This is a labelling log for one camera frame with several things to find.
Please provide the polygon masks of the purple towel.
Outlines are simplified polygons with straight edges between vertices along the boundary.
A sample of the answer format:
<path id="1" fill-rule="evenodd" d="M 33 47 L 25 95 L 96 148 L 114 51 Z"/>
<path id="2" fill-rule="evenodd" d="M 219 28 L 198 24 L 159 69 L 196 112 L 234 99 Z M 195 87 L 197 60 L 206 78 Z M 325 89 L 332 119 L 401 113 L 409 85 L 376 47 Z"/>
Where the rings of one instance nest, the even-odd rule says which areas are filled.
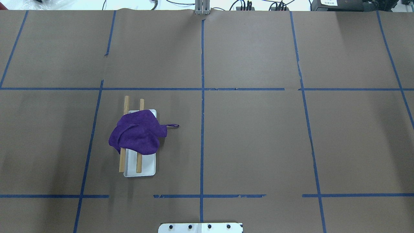
<path id="1" fill-rule="evenodd" d="M 168 128 L 179 128 L 177 124 L 162 125 L 150 110 L 123 115 L 111 132 L 108 144 L 120 153 L 121 148 L 142 155 L 151 155 L 160 147 L 159 138 L 165 138 Z"/>

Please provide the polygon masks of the white towel rack base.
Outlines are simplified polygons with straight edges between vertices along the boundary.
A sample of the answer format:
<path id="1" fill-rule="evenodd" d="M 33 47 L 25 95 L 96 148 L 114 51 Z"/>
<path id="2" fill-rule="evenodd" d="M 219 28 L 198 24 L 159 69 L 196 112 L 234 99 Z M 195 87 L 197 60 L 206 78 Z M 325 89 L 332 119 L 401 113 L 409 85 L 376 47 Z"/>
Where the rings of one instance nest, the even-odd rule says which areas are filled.
<path id="1" fill-rule="evenodd" d="M 145 110 L 143 113 L 144 120 L 150 120 L 150 123 L 135 124 L 128 133 L 127 148 L 125 155 L 125 177 L 143 177 L 153 176 L 156 172 L 156 152 L 159 143 L 154 132 L 148 127 L 156 121 L 157 111 L 155 109 Z M 136 172 L 136 154 L 142 154 L 142 173 Z"/>

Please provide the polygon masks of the wooden rack bar lower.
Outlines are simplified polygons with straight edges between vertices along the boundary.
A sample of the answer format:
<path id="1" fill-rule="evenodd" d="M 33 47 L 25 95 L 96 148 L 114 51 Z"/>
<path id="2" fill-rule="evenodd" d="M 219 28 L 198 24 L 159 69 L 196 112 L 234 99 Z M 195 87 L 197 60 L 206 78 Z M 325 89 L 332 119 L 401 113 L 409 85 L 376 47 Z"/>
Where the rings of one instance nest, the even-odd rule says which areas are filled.
<path id="1" fill-rule="evenodd" d="M 140 99 L 139 100 L 139 111 L 142 111 L 145 109 L 145 100 Z M 142 173 L 142 154 L 139 152 L 136 154 L 136 172 Z"/>

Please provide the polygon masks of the wooden rack bar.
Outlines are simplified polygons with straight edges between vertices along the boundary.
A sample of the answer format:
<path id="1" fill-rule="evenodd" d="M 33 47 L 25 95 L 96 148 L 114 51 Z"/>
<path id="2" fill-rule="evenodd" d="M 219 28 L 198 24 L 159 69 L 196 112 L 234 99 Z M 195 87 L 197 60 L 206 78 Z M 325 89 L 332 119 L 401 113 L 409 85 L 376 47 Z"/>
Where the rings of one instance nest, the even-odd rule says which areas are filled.
<path id="1" fill-rule="evenodd" d="M 123 115 L 128 114 L 130 107 L 130 97 L 125 96 L 124 97 L 124 105 L 123 105 Z M 126 155 L 126 149 L 120 148 L 120 160 L 119 160 L 119 172 L 123 173 L 125 171 L 125 155 Z"/>
<path id="2" fill-rule="evenodd" d="M 145 109 L 145 100 L 140 99 L 139 100 L 139 111 L 142 111 Z M 139 152 L 136 154 L 136 172 L 142 173 L 142 154 Z"/>

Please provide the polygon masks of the wooden rack bar upper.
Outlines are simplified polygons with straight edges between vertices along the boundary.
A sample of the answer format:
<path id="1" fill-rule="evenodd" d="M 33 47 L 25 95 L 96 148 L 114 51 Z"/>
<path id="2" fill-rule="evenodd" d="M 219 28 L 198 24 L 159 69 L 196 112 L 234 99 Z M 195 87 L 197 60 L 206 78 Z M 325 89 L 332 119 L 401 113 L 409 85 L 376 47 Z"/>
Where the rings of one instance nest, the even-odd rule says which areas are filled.
<path id="1" fill-rule="evenodd" d="M 125 96 L 124 97 L 124 105 L 123 105 L 123 115 L 128 114 L 130 107 L 130 97 Z M 119 172 L 123 173 L 125 171 L 125 155 L 126 155 L 126 149 L 120 148 L 120 160 L 119 160 Z"/>

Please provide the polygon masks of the aluminium frame post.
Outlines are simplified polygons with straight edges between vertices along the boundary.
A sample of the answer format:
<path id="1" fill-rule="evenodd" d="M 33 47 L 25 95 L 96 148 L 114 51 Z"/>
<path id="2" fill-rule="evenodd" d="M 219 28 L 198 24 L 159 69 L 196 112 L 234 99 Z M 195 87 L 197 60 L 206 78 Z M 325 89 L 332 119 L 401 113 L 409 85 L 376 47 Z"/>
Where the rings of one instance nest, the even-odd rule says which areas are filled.
<path id="1" fill-rule="evenodd" d="M 210 0 L 195 0 L 195 15 L 209 15 L 210 12 Z"/>

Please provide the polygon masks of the white column pedestal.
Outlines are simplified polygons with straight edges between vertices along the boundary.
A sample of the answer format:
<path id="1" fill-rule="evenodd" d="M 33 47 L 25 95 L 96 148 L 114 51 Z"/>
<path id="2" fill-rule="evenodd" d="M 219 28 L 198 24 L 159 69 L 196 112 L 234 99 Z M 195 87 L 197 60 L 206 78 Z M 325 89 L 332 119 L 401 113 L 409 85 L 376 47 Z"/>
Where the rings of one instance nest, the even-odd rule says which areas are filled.
<path id="1" fill-rule="evenodd" d="M 158 233 L 243 233 L 242 223 L 169 223 L 161 224 Z"/>

